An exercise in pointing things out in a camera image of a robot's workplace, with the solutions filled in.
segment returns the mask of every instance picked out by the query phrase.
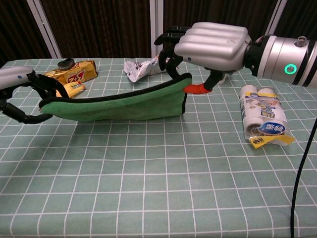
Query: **snack package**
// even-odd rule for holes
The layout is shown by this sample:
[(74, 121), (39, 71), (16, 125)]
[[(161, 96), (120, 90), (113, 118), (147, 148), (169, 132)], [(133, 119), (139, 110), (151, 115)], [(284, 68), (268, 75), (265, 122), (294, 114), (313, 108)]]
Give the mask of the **snack package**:
[(158, 61), (158, 57), (149, 59), (142, 63), (125, 61), (123, 65), (123, 70), (124, 72), (126, 72), (131, 82), (135, 83), (140, 78), (146, 75), (162, 73), (163, 71), (160, 70)]
[(240, 104), (245, 138), (256, 149), (267, 143), (288, 145), (295, 140), (273, 89), (246, 85), (240, 90)]
[(44, 75), (58, 80), (62, 85), (71, 82), (86, 82), (97, 77), (96, 65), (93, 60), (77, 62), (71, 69), (54, 69)]

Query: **green checkered tablecloth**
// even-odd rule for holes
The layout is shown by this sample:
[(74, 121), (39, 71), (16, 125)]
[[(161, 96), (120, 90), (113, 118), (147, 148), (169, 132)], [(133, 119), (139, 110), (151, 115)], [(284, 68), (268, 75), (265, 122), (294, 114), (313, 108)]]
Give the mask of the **green checkered tablecloth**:
[[(8, 62), (37, 73), (58, 59)], [(170, 80), (133, 84), (124, 59), (95, 59), (98, 78), (79, 97), (113, 95)], [(182, 63), (202, 83), (209, 72)], [(208, 95), (188, 95), (186, 113), (148, 121), (80, 123), (53, 117), (23, 125), (0, 116), (2, 237), (289, 237), (296, 170), (317, 116), (317, 90), (257, 79), (243, 69)], [(296, 142), (255, 150), (245, 139), (238, 100), (245, 84), (273, 87)], [(39, 95), (11, 103), (38, 114)], [(317, 237), (317, 142), (302, 173), (296, 236)]]

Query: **green indicator light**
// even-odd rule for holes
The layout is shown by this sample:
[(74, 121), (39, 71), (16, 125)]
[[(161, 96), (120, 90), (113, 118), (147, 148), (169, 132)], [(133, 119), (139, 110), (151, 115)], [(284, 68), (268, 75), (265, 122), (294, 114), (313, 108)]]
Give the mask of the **green indicator light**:
[(297, 67), (293, 63), (290, 63), (285, 66), (284, 71), (286, 74), (294, 74), (297, 71)]

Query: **curtain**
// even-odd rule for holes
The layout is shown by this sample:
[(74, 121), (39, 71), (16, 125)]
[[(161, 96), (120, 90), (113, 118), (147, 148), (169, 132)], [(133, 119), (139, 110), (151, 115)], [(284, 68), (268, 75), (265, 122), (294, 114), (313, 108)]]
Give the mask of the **curtain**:
[(252, 40), (264, 35), (277, 0), (164, 0), (164, 30), (209, 21), (244, 26)]
[(151, 56), (149, 0), (41, 0), (64, 58)]
[(0, 0), (0, 66), (7, 61), (51, 58), (26, 0)]
[(276, 36), (317, 40), (317, 1), (288, 0), (275, 30)]

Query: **green towel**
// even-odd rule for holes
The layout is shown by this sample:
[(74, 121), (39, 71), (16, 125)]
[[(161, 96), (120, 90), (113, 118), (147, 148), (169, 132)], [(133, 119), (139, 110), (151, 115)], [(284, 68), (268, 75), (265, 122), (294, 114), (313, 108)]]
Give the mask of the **green towel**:
[(185, 73), (151, 88), (100, 98), (57, 98), (40, 102), (42, 113), (77, 121), (102, 119), (146, 120), (177, 116), (185, 112), (187, 95), (183, 89), (192, 83)]

